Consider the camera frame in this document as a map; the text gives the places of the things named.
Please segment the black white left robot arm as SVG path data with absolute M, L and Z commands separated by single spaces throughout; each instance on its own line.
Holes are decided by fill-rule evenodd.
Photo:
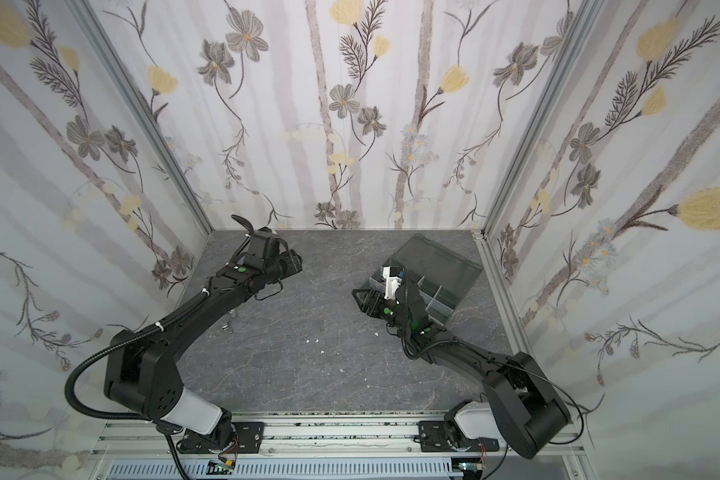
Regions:
M 302 257 L 276 232 L 254 229 L 241 216 L 234 219 L 247 233 L 230 260 L 175 311 L 137 332 L 121 331 L 108 347 L 72 370 L 64 386 L 70 407 L 91 418 L 142 420 L 163 434 L 184 433 L 202 452 L 234 447 L 239 435 L 230 412 L 190 391 L 177 363 L 224 315 L 303 269 Z M 120 412 L 90 407 L 76 394 L 82 374 L 99 361 L 106 364 L 104 395 L 122 406 Z

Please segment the grey compartment organizer box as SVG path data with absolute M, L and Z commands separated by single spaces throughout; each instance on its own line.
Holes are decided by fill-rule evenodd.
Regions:
M 415 234 L 363 283 L 361 289 L 384 293 L 386 266 L 401 267 L 417 283 L 430 319 L 446 325 L 467 296 L 482 267 L 445 246 Z

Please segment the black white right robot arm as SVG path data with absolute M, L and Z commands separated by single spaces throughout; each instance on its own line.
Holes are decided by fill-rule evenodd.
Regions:
M 449 368 L 483 388 L 498 433 L 525 459 L 535 457 L 572 422 L 572 399 L 525 352 L 505 355 L 473 345 L 430 320 L 417 285 L 405 281 L 391 297 L 373 288 L 352 291 L 359 309 L 383 320 L 412 360 Z

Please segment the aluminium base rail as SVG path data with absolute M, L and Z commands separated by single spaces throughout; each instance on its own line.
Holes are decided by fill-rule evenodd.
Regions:
M 263 435 L 257 453 L 230 453 L 180 456 L 187 460 L 214 460 L 234 466 L 243 458 L 327 459 L 327 458 L 449 458 L 454 471 L 463 474 L 451 479 L 594 479 L 596 473 L 582 442 L 571 428 L 531 460 L 521 458 L 499 439 L 497 452 L 424 452 L 415 441 L 419 425 L 441 418 L 431 412 L 361 413 L 254 413 L 237 416 L 239 422 L 262 422 Z

